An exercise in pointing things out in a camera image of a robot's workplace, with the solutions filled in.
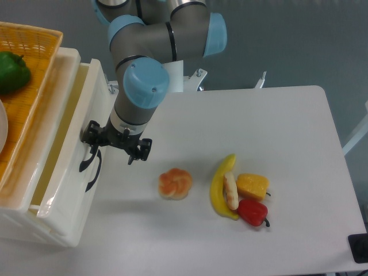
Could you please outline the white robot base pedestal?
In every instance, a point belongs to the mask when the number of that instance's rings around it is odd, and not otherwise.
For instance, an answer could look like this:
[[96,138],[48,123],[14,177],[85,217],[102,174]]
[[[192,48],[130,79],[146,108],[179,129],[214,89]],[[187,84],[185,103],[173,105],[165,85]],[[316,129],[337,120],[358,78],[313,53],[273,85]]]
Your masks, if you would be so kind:
[[183,60],[165,63],[163,67],[169,75],[168,93],[181,93],[184,90]]

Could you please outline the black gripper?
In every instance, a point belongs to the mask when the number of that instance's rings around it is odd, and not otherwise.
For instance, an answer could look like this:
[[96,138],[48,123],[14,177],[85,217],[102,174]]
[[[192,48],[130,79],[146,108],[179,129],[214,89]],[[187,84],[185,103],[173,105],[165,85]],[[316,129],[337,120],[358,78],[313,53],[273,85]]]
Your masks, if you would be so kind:
[[140,136],[141,133],[131,135],[130,131],[119,132],[110,120],[104,128],[91,120],[82,132],[80,140],[91,148],[111,146],[128,151],[128,165],[131,165],[135,160],[146,161],[151,151],[152,139],[140,139]]

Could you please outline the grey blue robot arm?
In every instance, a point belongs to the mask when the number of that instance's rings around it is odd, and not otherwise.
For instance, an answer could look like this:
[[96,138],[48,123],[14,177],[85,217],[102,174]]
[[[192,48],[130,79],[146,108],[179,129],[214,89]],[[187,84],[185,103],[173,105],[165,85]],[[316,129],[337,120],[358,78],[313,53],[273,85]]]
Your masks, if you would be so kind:
[[106,125],[89,122],[81,140],[93,158],[100,157],[101,147],[112,146],[130,161],[146,160],[152,141],[141,134],[168,91],[164,64],[225,50],[225,20],[205,1],[93,1],[92,6],[108,26],[118,95]]

